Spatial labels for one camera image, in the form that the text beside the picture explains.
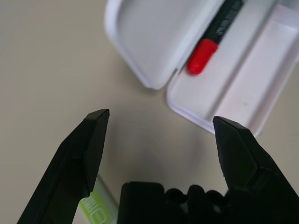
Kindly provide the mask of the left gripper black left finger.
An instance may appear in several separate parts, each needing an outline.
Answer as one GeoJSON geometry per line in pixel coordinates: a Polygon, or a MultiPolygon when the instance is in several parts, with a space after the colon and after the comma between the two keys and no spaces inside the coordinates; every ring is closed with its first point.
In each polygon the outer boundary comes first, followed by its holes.
{"type": "Polygon", "coordinates": [[[109,109],[88,114],[63,140],[18,220],[20,224],[71,224],[94,189],[109,109]]]}

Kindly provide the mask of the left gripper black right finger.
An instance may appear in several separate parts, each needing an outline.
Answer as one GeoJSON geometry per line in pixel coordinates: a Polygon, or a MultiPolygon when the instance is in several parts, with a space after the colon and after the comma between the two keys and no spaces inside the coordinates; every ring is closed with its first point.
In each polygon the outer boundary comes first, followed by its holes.
{"type": "Polygon", "coordinates": [[[213,118],[219,162],[231,214],[246,224],[297,224],[299,196],[251,131],[239,123],[213,118]]]}

